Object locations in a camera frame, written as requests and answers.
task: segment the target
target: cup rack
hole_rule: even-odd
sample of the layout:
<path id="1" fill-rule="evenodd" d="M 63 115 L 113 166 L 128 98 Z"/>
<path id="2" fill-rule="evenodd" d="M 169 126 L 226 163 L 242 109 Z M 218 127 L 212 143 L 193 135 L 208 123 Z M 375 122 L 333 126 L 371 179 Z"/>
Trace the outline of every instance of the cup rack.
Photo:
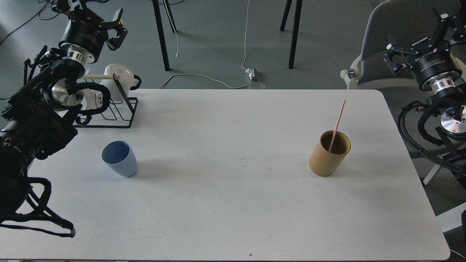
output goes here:
<path id="1" fill-rule="evenodd" d="M 130 128 L 133 124 L 136 113 L 138 99 L 137 97 L 128 97 L 121 86 L 121 83 L 113 75 L 118 90 L 123 100 L 114 102 L 110 98 L 110 105 L 106 111 L 100 115 L 79 116 L 75 121 L 74 127 L 79 128 Z"/>

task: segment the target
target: light blue plastic cup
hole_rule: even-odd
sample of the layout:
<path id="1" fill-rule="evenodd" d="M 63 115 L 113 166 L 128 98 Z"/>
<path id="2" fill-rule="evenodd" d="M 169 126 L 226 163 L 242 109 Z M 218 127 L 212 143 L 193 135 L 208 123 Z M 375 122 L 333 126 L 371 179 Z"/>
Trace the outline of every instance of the light blue plastic cup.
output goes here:
<path id="1" fill-rule="evenodd" d="M 133 150 L 125 141 L 114 141 L 102 151 L 102 160 L 115 172 L 132 177 L 137 172 L 137 161 Z"/>

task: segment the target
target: bamboo cup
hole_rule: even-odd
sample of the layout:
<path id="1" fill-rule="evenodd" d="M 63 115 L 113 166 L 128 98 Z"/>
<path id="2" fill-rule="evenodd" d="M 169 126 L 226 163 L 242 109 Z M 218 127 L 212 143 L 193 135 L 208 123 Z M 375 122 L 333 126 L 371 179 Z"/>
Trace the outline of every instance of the bamboo cup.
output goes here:
<path id="1" fill-rule="evenodd" d="M 332 152 L 329 152 L 332 135 L 333 130 L 324 132 L 321 135 L 309 159 L 309 167 L 312 172 L 321 177 L 333 174 L 351 149 L 350 139 L 345 134 L 337 131 Z"/>

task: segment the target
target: gray floor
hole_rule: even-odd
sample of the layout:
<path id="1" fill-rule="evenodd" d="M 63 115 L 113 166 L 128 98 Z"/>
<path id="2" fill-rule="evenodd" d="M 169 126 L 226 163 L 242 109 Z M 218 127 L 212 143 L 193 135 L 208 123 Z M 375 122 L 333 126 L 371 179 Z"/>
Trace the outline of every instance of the gray floor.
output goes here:
<path id="1" fill-rule="evenodd" d="M 264 74 L 263 82 L 252 83 L 252 89 L 345 89 L 340 70 L 350 66 L 360 54 L 367 20 L 381 0 L 307 0 L 304 1 L 298 37 L 295 69 L 288 69 L 294 5 L 285 32 L 279 31 L 285 1 L 250 0 L 247 26 L 246 68 Z M 120 63 L 141 76 L 141 88 L 158 88 L 171 75 L 196 73 L 224 81 L 231 86 L 246 84 L 240 67 L 244 59 L 246 0 L 185 0 L 171 6 L 179 30 L 177 39 L 162 13 L 164 31 L 172 70 L 165 72 L 149 0 L 110 0 L 106 4 L 88 3 L 106 21 L 114 11 L 124 9 L 124 25 L 129 33 L 122 47 L 113 52 L 104 48 L 97 63 L 87 68 L 100 74 L 106 65 Z M 40 8 L 36 1 L 0 1 L 0 38 L 32 17 Z M 45 10 L 42 18 L 53 16 Z M 0 46 L 0 98 L 9 97 L 22 86 L 22 65 L 33 58 L 43 45 L 56 47 L 67 17 L 59 15 L 50 21 L 34 18 L 13 33 Z M 219 83 L 197 76 L 179 76 L 169 89 L 224 89 Z M 0 101 L 0 107 L 6 106 Z M 420 177 L 433 166 L 425 159 L 415 159 Z M 466 191 L 443 170 L 425 188 L 435 214 L 466 201 Z M 466 254 L 461 228 L 445 234 L 451 249 Z M 452 253 L 448 261 L 464 261 Z"/>

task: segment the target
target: white cable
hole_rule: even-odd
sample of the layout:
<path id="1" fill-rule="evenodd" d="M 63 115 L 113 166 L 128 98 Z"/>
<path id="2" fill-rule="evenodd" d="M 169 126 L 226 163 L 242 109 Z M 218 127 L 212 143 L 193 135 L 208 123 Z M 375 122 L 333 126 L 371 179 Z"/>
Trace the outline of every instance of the white cable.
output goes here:
<path id="1" fill-rule="evenodd" d="M 466 259 L 466 257 L 464 257 L 462 254 L 460 254 L 460 253 L 456 252 L 455 250 L 451 250 L 451 249 L 450 249 L 450 251 L 452 251 L 452 252 L 456 253 L 457 255 L 459 255 L 460 257 L 462 257 L 462 258 Z"/>
<path id="2" fill-rule="evenodd" d="M 212 81 L 222 83 L 222 84 L 224 84 L 225 86 L 227 86 L 227 87 L 229 87 L 229 88 L 231 88 L 231 89 L 243 88 L 243 87 L 249 85 L 249 83 L 251 82 L 251 80 L 249 80 L 249 82 L 247 82 L 247 84 L 245 84 L 245 85 L 243 85 L 243 86 L 240 86 L 240 87 L 231 87 L 231 86 L 225 84 L 225 83 L 222 82 L 222 81 L 215 80 L 215 79 L 212 79 L 212 78 L 210 78 L 210 77 L 208 77 L 208 76 L 201 75 L 201 74 L 176 74 L 176 75 L 170 76 L 170 78 L 168 78 L 168 80 L 165 81 L 165 83 L 163 83 L 158 89 L 162 89 L 162 88 L 168 83 L 168 81 L 170 81 L 170 80 L 171 80 L 172 78 L 174 78 L 175 76 L 202 76 L 202 77 L 208 78 L 208 79 L 210 79 L 210 80 L 212 80 Z"/>
<path id="3" fill-rule="evenodd" d="M 175 29 L 175 26 L 171 23 L 171 21 L 173 21 L 173 18 L 171 17 L 170 12 L 168 12 L 168 8 L 167 8 L 168 3 L 167 3 L 165 0 L 163 0 L 162 2 L 164 3 L 165 10 L 167 11 L 168 21 L 170 22 L 170 25 L 171 25 L 171 27 L 172 27 L 173 30 L 174 30 L 174 29 Z M 174 30 L 174 31 L 175 31 L 175 35 L 176 35 L 176 46 L 177 46 L 175 57 L 178 57 L 178 55 L 179 55 L 178 33 L 176 32 L 176 30 Z"/>
<path id="4" fill-rule="evenodd" d="M 246 9 L 246 30 L 244 31 L 244 60 L 243 63 L 240 65 L 241 68 L 246 70 L 246 68 L 243 67 L 244 63 L 246 62 L 246 33 L 247 33 L 247 22 L 249 18 L 249 0 L 247 0 L 247 9 Z"/>

